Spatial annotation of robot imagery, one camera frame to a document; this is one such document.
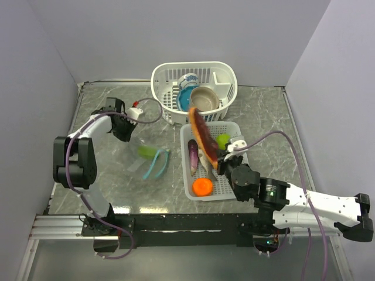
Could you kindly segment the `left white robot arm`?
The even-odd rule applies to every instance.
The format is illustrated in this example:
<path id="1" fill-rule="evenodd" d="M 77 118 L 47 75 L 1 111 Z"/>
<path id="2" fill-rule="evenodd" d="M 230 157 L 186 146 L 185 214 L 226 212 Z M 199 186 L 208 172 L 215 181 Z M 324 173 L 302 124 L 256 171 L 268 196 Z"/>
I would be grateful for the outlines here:
<path id="1" fill-rule="evenodd" d="M 107 98 L 105 106 L 91 113 L 78 130 L 68 136 L 59 136 L 53 142 L 53 179 L 66 189 L 73 190 L 95 218 L 95 227 L 103 235 L 116 229 L 111 204 L 95 184 L 97 162 L 94 144 L 105 134 L 112 134 L 121 142 L 129 142 L 131 134 L 143 114 L 138 102 L 126 110 L 119 98 Z"/>

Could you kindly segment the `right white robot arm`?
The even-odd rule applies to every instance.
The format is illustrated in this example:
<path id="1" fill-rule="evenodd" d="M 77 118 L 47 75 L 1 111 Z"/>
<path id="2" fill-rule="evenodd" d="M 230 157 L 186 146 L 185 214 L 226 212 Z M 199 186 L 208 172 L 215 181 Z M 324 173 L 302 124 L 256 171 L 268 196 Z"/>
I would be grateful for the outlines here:
<path id="1" fill-rule="evenodd" d="M 259 231 L 316 228 L 341 234 L 350 241 L 372 241 L 374 228 L 367 194 L 342 197 L 304 190 L 285 181 L 262 177 L 243 163 L 241 152 L 219 149 L 216 155 L 217 171 L 226 176 L 236 199 L 253 200 L 258 209 L 255 227 Z"/>

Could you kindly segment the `beige fake mushroom piece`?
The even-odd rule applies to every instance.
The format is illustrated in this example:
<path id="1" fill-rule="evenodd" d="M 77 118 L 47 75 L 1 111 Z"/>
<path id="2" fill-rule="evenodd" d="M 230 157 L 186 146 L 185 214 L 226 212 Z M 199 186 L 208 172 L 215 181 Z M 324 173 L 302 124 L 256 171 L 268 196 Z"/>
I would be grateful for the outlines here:
<path id="1" fill-rule="evenodd" d="M 203 168 L 206 171 L 206 178 L 211 180 L 211 181 L 217 181 L 217 178 L 215 177 L 215 175 L 212 172 L 211 163 L 207 159 L 205 153 L 200 148 L 198 148 L 198 157 L 199 157 L 199 160 L 200 160 Z"/>

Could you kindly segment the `green fake lettuce leaf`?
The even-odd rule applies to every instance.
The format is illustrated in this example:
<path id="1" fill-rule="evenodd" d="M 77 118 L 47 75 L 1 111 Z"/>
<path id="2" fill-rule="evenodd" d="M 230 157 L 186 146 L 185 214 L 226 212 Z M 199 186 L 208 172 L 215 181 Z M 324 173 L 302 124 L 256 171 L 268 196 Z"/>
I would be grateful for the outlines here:
<path id="1" fill-rule="evenodd" d="M 152 146 L 139 146 L 138 155 L 144 159 L 152 160 L 157 154 L 158 149 Z"/>

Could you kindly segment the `clear zip top bag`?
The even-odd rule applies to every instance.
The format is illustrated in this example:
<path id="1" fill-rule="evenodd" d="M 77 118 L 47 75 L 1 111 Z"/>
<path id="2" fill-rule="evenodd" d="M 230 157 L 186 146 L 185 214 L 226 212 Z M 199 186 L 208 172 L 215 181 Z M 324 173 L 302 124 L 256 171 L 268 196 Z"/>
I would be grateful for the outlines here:
<path id="1" fill-rule="evenodd" d="M 139 146 L 152 146 L 157 148 L 157 154 L 152 160 L 147 160 L 138 155 Z M 132 139 L 127 143 L 124 154 L 125 172 L 141 180 L 156 180 L 160 178 L 169 164 L 170 150 L 165 147 L 150 145 L 142 139 Z"/>

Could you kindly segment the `purple fake eggplant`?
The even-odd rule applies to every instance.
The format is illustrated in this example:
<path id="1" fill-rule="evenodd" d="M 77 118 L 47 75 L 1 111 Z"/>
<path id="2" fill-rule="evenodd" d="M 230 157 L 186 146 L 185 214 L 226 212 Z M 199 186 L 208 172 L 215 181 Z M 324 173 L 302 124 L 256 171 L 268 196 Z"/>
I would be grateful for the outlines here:
<path id="1" fill-rule="evenodd" d="M 198 166 L 198 145 L 194 139 L 191 139 L 188 144 L 189 160 L 190 160 L 190 174 L 194 176 Z"/>

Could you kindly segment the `green fake apple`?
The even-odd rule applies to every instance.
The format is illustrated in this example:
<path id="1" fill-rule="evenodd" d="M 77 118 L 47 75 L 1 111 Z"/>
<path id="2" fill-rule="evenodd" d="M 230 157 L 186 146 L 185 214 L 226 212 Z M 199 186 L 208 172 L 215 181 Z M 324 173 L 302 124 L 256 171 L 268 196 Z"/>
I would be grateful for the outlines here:
<path id="1" fill-rule="evenodd" d="M 220 134 L 216 137 L 216 142 L 219 149 L 226 150 L 226 144 L 229 143 L 231 136 L 227 133 Z"/>

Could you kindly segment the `orange fake fruit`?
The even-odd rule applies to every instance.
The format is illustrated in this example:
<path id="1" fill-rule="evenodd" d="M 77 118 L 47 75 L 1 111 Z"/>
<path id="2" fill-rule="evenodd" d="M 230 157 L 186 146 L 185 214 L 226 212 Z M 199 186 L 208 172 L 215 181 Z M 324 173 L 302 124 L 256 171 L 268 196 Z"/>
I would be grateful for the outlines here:
<path id="1" fill-rule="evenodd" d="M 210 179 L 198 178 L 193 182 L 192 190 L 195 196 L 210 196 L 214 190 L 214 184 Z"/>

